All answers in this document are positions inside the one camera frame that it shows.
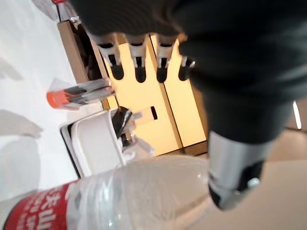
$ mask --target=wooden panel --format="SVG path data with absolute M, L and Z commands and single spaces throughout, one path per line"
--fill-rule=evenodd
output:
M 148 47 L 145 61 L 147 79 L 144 83 L 138 83 L 135 79 L 134 65 L 128 44 L 119 45 L 119 49 L 125 73 L 124 78 L 122 80 L 114 79 L 109 65 L 107 65 L 107 70 L 116 87 L 120 105 L 130 108 L 133 112 L 154 106 L 158 115 L 158 120 L 137 127 L 135 133 L 155 147 L 156 155 L 181 148 L 178 130 L 175 122 L 172 122 L 174 118 L 168 101 L 156 80 L 155 68 Z M 111 108 L 117 107 L 114 98 L 108 98 L 108 101 Z
M 157 40 L 151 36 L 156 51 Z M 172 58 L 168 65 L 167 79 L 164 83 L 167 96 L 175 117 L 180 138 L 184 147 L 206 140 L 200 115 L 194 99 L 189 80 L 180 81 L 178 78 L 181 55 L 176 41 Z
M 71 29 L 71 23 L 69 21 L 58 23 L 58 29 L 76 82 L 83 83 L 88 81 L 80 52 Z
M 206 110 L 205 110 L 205 107 L 204 107 L 202 94 L 198 89 L 196 89 L 196 87 L 193 84 L 191 84 L 191 87 L 192 87 L 192 91 L 193 91 L 193 94 L 194 94 L 197 110 L 198 110 L 198 113 L 200 115 L 202 128 L 205 132 L 206 137 L 208 137 L 207 114 L 206 114 Z

